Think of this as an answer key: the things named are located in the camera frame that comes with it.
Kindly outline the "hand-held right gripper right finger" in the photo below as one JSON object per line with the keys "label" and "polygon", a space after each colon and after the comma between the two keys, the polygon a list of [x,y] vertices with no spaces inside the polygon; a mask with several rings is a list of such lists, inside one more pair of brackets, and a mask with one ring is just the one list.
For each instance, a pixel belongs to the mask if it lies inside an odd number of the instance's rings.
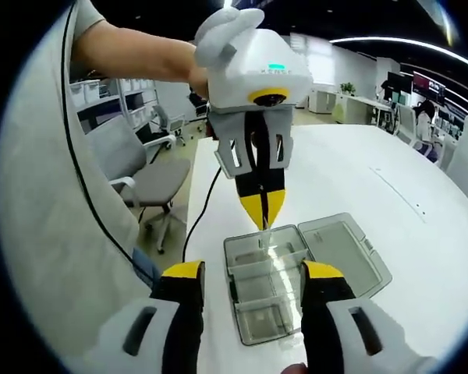
{"label": "hand-held right gripper right finger", "polygon": [[437,360],[417,354],[404,329],[369,298],[355,296],[342,272],[304,260],[301,331],[309,373],[433,373]]}

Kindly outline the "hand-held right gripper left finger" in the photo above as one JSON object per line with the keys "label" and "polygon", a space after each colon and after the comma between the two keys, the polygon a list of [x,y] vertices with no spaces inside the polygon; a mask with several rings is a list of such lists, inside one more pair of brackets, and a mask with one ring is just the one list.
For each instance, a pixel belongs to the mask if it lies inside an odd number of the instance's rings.
{"label": "hand-held right gripper left finger", "polygon": [[169,267],[148,298],[112,316],[83,357],[85,373],[196,373],[205,262]]}

